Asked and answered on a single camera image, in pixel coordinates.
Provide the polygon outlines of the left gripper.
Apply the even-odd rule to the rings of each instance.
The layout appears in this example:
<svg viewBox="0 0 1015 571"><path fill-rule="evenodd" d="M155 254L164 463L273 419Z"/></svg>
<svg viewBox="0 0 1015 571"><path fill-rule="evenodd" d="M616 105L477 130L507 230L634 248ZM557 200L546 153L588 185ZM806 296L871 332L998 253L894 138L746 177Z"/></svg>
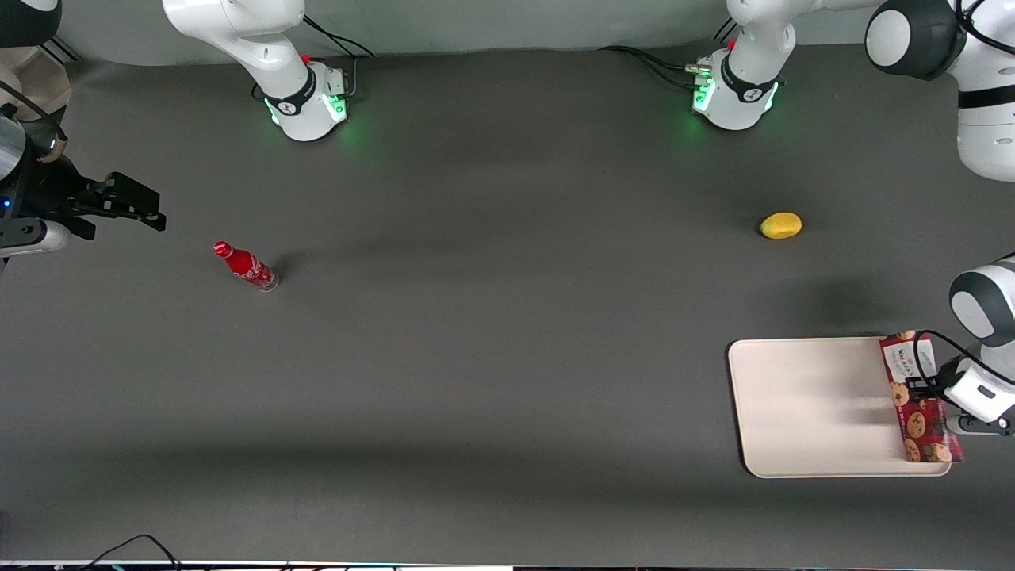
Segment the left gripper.
<svg viewBox="0 0 1015 571"><path fill-rule="evenodd" d="M1010 384L987 372L970 358L951 358L941 378L909 377L910 392L943 392L957 408L985 423L999 420L1010 409Z"/></svg>

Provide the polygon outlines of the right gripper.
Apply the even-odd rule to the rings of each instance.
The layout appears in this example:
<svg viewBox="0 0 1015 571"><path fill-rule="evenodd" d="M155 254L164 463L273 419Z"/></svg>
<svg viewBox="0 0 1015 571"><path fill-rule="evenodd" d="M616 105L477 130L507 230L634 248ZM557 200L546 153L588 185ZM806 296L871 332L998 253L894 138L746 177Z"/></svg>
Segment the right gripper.
<svg viewBox="0 0 1015 571"><path fill-rule="evenodd" d="M101 199L109 209L99 209ZM126 174L113 172L99 183L84 177L67 158L41 163L33 151L2 152L4 241L28 239L33 229L23 228L35 220L64 225L74 237L92 241L97 227L83 216L128 218L164 232L167 217L159 205L159 192Z"/></svg>

